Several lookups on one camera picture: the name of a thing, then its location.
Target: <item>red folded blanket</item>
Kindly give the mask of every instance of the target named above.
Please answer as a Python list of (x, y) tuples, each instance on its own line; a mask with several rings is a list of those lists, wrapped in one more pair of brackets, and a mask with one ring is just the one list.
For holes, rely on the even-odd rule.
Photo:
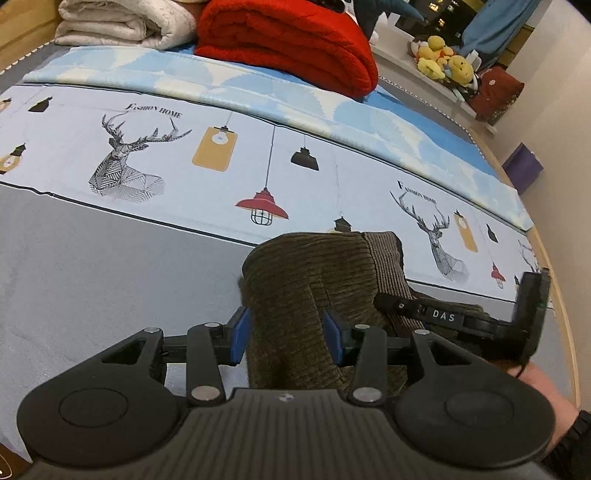
[(378, 83), (353, 19), (309, 0), (211, 0), (198, 32), (195, 54), (203, 57), (282, 70), (353, 98)]

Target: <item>purple box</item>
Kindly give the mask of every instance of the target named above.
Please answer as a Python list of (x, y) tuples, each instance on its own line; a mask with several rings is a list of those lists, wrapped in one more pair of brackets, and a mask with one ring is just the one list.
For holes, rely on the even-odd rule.
[(543, 169), (535, 154), (524, 144), (519, 145), (503, 163), (503, 170), (519, 194), (527, 190)]

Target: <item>white wall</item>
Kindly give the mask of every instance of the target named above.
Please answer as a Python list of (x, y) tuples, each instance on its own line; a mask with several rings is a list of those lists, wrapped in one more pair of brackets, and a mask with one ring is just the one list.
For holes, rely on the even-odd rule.
[(591, 25), (553, 0), (508, 72), (526, 87), (488, 144), (503, 162), (523, 142), (544, 166), (522, 198), (560, 282), (591, 408)]
[(548, 7), (550, 6), (551, 2), (552, 2), (552, 0), (541, 0), (538, 7), (534, 10), (534, 13), (531, 14), (531, 17), (525, 23), (527, 25), (529, 25), (530, 27), (534, 27), (534, 28), (537, 27), (538, 24), (540, 23), (540, 20), (542, 19), (542, 17), (546, 13), (546, 10), (548, 10)]

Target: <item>blue gripper pad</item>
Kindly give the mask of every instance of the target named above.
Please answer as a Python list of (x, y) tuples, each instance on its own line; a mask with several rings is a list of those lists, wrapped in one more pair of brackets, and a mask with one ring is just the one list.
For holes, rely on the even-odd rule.
[(341, 365), (343, 363), (344, 349), (340, 336), (340, 328), (326, 311), (324, 311), (322, 331), (333, 363), (335, 365)]
[(251, 310), (244, 309), (242, 316), (236, 322), (232, 334), (232, 346), (230, 347), (230, 361), (239, 364), (251, 337)]

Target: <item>black sleeve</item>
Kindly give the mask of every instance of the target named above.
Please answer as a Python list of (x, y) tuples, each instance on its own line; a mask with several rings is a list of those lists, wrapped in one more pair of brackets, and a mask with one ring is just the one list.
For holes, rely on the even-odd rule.
[(560, 480), (591, 479), (591, 414), (581, 410), (573, 426), (542, 464)]

